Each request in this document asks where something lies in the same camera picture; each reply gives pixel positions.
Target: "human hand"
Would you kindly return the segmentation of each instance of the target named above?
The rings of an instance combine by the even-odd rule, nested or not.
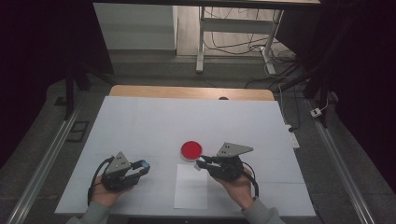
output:
[[[246,167],[244,167],[244,170],[251,175],[251,172]],[[253,205],[254,200],[251,198],[251,183],[247,177],[241,175],[233,182],[218,178],[214,179],[227,190],[230,197],[242,208],[242,210],[246,210]]]
[[[120,192],[109,191],[105,186],[103,186],[102,176],[99,175],[96,177],[95,184],[93,186],[92,201],[110,208],[116,203],[122,193],[129,191],[132,188],[133,187]]]

